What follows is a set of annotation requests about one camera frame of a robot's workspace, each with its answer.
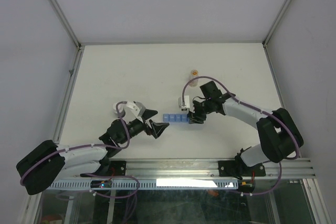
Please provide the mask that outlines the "blue weekly pill organizer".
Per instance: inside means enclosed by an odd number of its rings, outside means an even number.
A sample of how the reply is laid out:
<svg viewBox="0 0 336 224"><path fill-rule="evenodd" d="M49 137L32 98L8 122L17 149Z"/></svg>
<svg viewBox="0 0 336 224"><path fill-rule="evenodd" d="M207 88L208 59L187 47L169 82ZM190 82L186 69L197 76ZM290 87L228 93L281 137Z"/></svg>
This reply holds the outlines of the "blue weekly pill organizer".
<svg viewBox="0 0 336 224"><path fill-rule="evenodd" d="M163 114L163 122L188 123L187 114Z"/></svg>

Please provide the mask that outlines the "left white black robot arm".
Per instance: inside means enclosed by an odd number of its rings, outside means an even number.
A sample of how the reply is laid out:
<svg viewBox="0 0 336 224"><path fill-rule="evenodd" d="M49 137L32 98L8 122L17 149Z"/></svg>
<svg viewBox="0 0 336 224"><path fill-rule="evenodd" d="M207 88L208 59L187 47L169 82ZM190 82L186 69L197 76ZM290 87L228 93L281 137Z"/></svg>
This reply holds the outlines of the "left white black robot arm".
<svg viewBox="0 0 336 224"><path fill-rule="evenodd" d="M127 148L130 140L140 133L158 138L169 126L168 122L157 123L151 119L157 113L146 109L144 115L128 123L118 117L99 137L99 143L67 146L43 141L17 163L20 184L29 195L35 195L69 177L117 175L110 158Z"/></svg>

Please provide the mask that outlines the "clear bottle with orange pills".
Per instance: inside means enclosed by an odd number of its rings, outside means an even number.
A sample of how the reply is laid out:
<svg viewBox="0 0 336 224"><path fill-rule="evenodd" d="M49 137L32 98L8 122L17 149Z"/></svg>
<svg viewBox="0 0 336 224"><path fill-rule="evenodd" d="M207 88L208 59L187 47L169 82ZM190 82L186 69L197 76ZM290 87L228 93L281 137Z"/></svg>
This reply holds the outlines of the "clear bottle with orange pills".
<svg viewBox="0 0 336 224"><path fill-rule="evenodd" d="M198 77L198 71L195 69L191 70L189 83L190 87L196 87L198 85L198 79L196 79L196 77Z"/></svg>

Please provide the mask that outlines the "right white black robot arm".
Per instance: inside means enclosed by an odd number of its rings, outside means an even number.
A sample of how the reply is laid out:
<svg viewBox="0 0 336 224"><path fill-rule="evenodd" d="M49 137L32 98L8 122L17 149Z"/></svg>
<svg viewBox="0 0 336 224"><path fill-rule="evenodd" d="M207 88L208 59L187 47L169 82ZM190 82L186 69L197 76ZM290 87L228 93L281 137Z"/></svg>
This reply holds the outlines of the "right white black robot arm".
<svg viewBox="0 0 336 224"><path fill-rule="evenodd" d="M304 140L289 112L284 108L264 110L248 104L231 92L222 93L214 81L200 86L203 101L193 101L193 111L188 111L190 124L203 124L207 115L219 113L236 118L255 128L259 144L241 150L235 157L235 171L247 175L255 165L264 162L280 163L299 156Z"/></svg>

